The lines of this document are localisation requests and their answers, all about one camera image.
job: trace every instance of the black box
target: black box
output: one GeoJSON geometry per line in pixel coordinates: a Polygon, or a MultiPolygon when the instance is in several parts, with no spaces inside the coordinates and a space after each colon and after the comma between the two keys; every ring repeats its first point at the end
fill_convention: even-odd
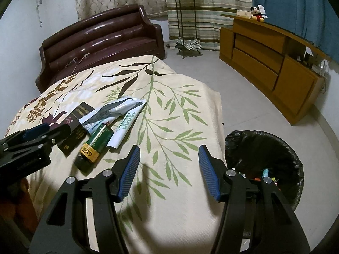
{"type": "Polygon", "coordinates": [[[93,107],[88,105],[85,102],[82,102],[78,107],[76,107],[66,118],[60,123],[67,124],[71,128],[71,134],[64,139],[63,141],[57,143],[59,149],[68,156],[75,147],[86,136],[86,129],[80,124],[79,119],[85,116],[86,114],[92,112],[93,107]]]}

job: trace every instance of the wooden cabinet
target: wooden cabinet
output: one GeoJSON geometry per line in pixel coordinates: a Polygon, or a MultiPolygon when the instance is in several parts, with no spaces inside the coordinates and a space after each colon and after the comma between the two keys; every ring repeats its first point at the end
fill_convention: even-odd
{"type": "Polygon", "coordinates": [[[316,100],[323,78],[292,57],[303,57],[308,46],[313,54],[329,58],[288,31],[227,16],[234,25],[220,30],[220,59],[256,86],[290,124],[297,123],[316,100]]]}

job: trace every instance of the maroon leather sofa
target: maroon leather sofa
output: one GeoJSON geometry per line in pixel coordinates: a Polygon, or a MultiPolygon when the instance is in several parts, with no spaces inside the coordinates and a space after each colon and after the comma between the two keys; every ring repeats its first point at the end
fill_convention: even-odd
{"type": "Polygon", "coordinates": [[[42,67],[35,82],[42,93],[72,72],[146,54],[165,58],[161,27],[148,20],[144,7],[135,4],[106,10],[60,30],[42,43],[42,67]]]}

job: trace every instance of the yellow label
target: yellow label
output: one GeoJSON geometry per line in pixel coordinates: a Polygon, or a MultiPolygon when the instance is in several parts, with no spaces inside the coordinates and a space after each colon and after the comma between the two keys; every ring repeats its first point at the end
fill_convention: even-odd
{"type": "Polygon", "coordinates": [[[96,150],[94,150],[91,146],[89,146],[87,143],[85,143],[81,147],[80,153],[82,153],[85,157],[87,157],[93,163],[99,156],[99,153],[96,150]]]}

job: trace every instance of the mickey mouse plush toy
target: mickey mouse plush toy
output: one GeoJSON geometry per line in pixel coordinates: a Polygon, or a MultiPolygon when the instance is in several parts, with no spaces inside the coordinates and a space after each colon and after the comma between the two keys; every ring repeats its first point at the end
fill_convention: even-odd
{"type": "Polygon", "coordinates": [[[252,16],[250,17],[251,20],[254,21],[260,21],[260,22],[265,22],[264,18],[268,18],[266,15],[264,15],[265,9],[262,5],[258,5],[257,8],[251,7],[252,11],[252,16]]]}

